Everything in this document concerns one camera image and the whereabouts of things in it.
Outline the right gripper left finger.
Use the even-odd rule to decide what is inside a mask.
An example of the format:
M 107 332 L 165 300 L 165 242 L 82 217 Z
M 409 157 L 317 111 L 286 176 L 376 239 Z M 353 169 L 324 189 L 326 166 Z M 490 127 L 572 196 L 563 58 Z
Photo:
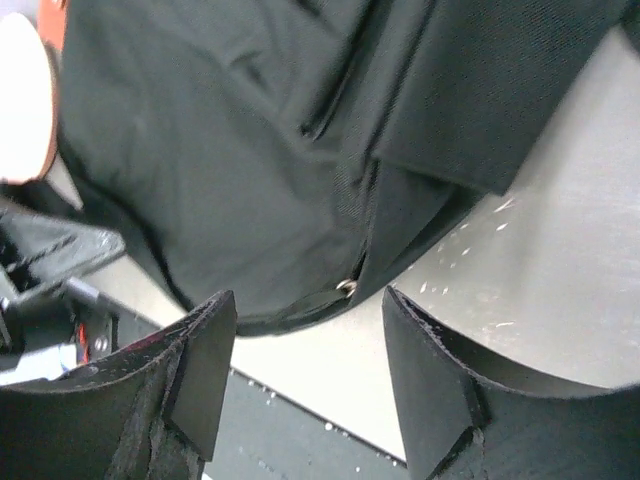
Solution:
M 1 390 L 4 479 L 199 479 L 236 332 L 232 292 L 56 380 Z

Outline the black student backpack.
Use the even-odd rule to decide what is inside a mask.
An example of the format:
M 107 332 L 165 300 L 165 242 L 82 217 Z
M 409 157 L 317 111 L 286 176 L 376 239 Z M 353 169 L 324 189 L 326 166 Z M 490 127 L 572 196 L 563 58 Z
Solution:
M 86 219 L 242 336 L 364 301 L 513 183 L 635 1 L 71 1 L 62 157 Z

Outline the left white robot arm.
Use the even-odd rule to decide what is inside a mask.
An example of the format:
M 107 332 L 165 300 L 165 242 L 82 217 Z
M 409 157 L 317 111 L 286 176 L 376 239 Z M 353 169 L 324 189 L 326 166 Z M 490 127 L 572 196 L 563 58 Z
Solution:
M 71 277 L 98 270 L 124 254 L 121 235 L 89 224 L 51 188 L 38 184 L 43 204 L 20 194 L 1 198 L 1 351 L 17 352 L 18 311 Z

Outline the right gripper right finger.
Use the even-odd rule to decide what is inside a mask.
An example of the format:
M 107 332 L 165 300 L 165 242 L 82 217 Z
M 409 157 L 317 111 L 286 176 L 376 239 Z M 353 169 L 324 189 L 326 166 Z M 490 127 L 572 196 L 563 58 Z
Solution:
M 414 479 L 635 479 L 639 389 L 519 364 L 396 289 L 383 296 L 393 394 Z

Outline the brown leather wallet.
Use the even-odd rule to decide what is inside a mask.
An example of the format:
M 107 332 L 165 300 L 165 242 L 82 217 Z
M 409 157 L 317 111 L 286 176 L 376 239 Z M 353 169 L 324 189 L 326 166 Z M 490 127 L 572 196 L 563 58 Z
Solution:
M 40 0 L 37 12 L 37 30 L 42 40 L 61 51 L 66 28 L 67 0 Z

